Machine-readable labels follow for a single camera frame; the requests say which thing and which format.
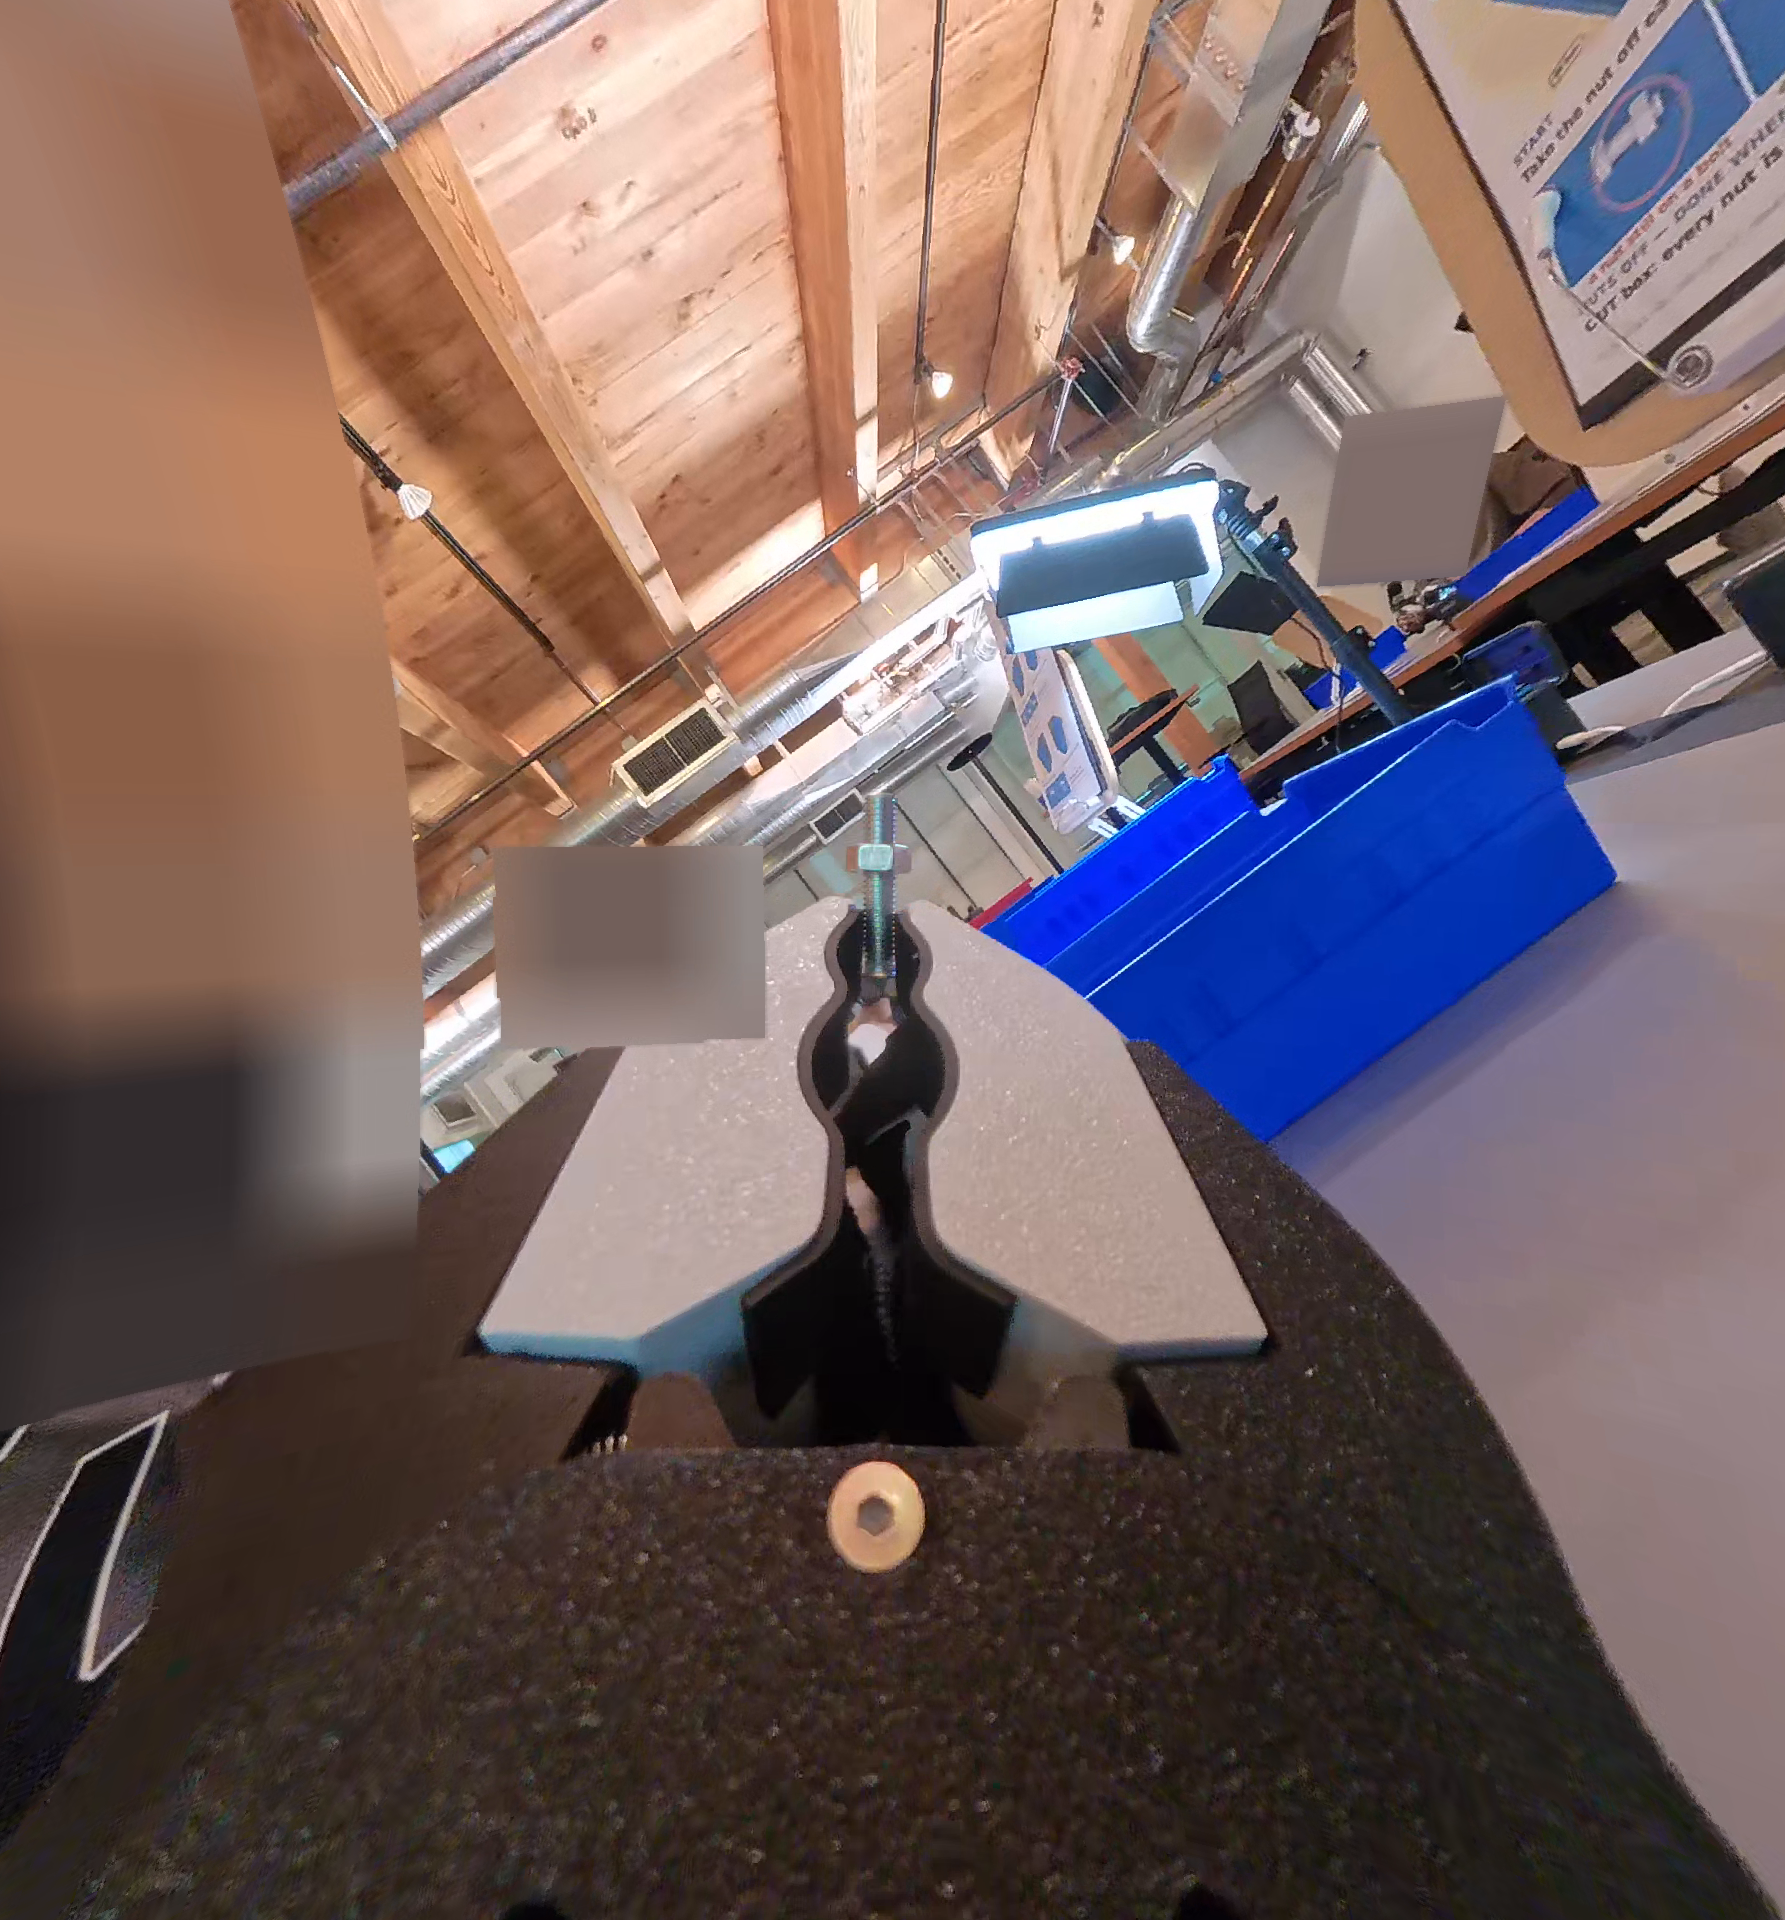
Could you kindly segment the studio LED light panel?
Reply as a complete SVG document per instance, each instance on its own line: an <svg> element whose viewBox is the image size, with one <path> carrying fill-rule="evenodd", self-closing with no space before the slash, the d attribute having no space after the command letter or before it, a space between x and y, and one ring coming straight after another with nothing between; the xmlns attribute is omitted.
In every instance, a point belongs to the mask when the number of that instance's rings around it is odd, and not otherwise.
<svg viewBox="0 0 1785 1920"><path fill-rule="evenodd" d="M1201 612L1232 571L1217 507L1217 474L1193 471L976 522L972 559L1008 649L1072 649Z"/></svg>

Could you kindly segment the small black charging dock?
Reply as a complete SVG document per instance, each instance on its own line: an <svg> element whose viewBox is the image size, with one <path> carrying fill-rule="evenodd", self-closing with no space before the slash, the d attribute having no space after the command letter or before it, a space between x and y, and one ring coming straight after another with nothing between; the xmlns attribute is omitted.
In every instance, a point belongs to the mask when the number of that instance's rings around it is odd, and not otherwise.
<svg viewBox="0 0 1785 1920"><path fill-rule="evenodd" d="M1474 685L1504 685L1554 750L1578 732L1570 665L1546 625L1514 627L1469 649L1464 661Z"/></svg>

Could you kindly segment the black light stand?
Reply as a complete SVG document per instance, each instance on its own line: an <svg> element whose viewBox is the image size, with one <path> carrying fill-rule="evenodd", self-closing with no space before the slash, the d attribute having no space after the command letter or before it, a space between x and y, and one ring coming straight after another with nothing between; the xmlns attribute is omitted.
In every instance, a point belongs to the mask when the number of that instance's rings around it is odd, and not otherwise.
<svg viewBox="0 0 1785 1920"><path fill-rule="evenodd" d="M1401 690L1370 653L1370 641L1339 622L1332 607L1307 581L1296 564L1296 536L1289 520L1276 530L1266 526L1267 510L1248 503L1248 488L1239 478L1217 481L1216 525L1240 554L1291 602L1338 661L1342 677L1352 677L1360 692L1396 728L1416 718Z"/></svg>

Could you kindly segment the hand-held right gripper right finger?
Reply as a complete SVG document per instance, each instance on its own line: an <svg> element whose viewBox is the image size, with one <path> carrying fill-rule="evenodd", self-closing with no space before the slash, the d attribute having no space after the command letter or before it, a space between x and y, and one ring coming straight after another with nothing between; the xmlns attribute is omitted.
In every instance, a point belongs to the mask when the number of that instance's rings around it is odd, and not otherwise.
<svg viewBox="0 0 1785 1920"><path fill-rule="evenodd" d="M1015 1302L992 1384L952 1389L973 1439L1021 1440L1062 1380L1259 1355L1266 1317L1114 1022L943 906L907 928L946 1061L918 1213L943 1264Z"/></svg>

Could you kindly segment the blue plastic bin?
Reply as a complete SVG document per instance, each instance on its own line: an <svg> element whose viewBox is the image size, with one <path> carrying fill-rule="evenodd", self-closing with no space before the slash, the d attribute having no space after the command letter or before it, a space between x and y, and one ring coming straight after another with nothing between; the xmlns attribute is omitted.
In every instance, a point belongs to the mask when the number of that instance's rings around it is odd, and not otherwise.
<svg viewBox="0 0 1785 1920"><path fill-rule="evenodd" d="M1005 948L1050 963L1225 829L1254 817L1240 770L1217 757L1062 875L1034 885L984 928Z"/></svg>
<svg viewBox="0 0 1785 1920"><path fill-rule="evenodd" d="M1601 510L1601 497L1591 483L1556 499L1541 515L1532 515L1496 551L1472 564L1456 581L1456 591L1476 602L1498 589L1507 577L1531 565L1558 542L1570 539Z"/></svg>
<svg viewBox="0 0 1785 1920"><path fill-rule="evenodd" d="M1615 882L1528 707L1488 685L1291 777L1058 973L1270 1140Z"/></svg>

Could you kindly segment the thin long steel bolt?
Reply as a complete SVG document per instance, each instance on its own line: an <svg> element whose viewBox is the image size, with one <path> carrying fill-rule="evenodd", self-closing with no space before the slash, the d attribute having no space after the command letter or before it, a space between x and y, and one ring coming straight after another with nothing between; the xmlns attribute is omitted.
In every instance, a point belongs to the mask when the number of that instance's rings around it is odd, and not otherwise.
<svg viewBox="0 0 1785 1920"><path fill-rule="evenodd" d="M864 801L864 838L901 843L899 801L878 792ZM861 1000L872 1006L898 994L899 949L899 880L901 875L861 875L863 885L863 973Z"/></svg>

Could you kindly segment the instruction poster on stand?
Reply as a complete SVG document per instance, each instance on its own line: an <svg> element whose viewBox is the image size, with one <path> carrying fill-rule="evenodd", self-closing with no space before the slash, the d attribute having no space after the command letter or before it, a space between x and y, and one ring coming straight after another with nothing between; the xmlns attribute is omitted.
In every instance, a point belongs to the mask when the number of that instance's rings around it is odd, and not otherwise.
<svg viewBox="0 0 1785 1920"><path fill-rule="evenodd" d="M1052 829L1080 834L1122 798L1110 744L1069 652L1001 652L1008 692L1021 722L1026 788Z"/></svg>

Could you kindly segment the wooden office table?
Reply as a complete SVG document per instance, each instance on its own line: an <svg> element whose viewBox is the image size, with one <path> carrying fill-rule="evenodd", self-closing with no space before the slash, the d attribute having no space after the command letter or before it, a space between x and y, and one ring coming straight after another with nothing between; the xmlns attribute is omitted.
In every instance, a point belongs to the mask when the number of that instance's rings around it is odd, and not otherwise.
<svg viewBox="0 0 1785 1920"><path fill-rule="evenodd" d="M1682 652L1697 628L1713 634L1710 615L1688 612L1693 587L1672 574L1675 559L1733 536L1745 520L1785 503L1785 394L1754 399L1748 420L1713 443L1672 452L1662 477L1592 515L1501 575L1452 619L1447 634L1408 656L1391 675L1418 708L1438 705L1472 678L1461 660L1511 627L1542 622L1565 645L1584 644L1580 663L1607 678L1633 670L1616 622L1641 610L1643 594L1672 599L1660 634Z"/></svg>

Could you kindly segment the black floor lamp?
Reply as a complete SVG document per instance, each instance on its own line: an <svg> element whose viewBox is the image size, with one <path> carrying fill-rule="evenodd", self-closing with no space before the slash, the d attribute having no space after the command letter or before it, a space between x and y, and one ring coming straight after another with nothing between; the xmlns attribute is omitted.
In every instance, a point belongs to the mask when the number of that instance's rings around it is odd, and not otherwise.
<svg viewBox="0 0 1785 1920"><path fill-rule="evenodd" d="M1048 838L1045 838L1045 836L1039 832L1039 829L1026 817L1026 814L1021 810L1021 806L1015 801L1015 798L1005 790L1005 786L1000 782L997 774L993 774L993 772L989 770L989 766L984 763L986 757L988 757L988 753L989 753L989 749L992 749L992 744L993 744L993 735L992 735L992 734L981 734L981 735L970 740L961 750L956 750L956 753L950 757L950 761L949 761L949 770L950 770L950 772L970 772L970 774L976 774L976 779L981 782L981 788L988 792L988 795L989 795L993 801L997 801L997 803L1007 810L1007 814L1015 820L1015 825L1018 826L1018 831L1021 831L1021 834L1025 836L1025 840L1030 843L1030 845L1037 849L1037 852L1039 852L1039 857L1041 857L1041 866L1050 872L1050 877L1058 877L1060 872L1062 872L1062 863L1058 861L1053 849L1052 849L1050 843L1048 843Z"/></svg>

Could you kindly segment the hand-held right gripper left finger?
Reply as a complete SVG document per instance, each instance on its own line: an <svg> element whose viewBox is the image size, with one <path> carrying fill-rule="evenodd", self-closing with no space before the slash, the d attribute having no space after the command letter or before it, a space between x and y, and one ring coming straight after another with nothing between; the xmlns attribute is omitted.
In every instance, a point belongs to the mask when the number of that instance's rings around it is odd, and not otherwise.
<svg viewBox="0 0 1785 1920"><path fill-rule="evenodd" d="M807 1047L844 1002L849 920L827 899L767 933L762 1037L624 1050L480 1321L490 1355L696 1376L730 1419L808 1417L808 1378L762 1404L742 1307L845 1231Z"/></svg>

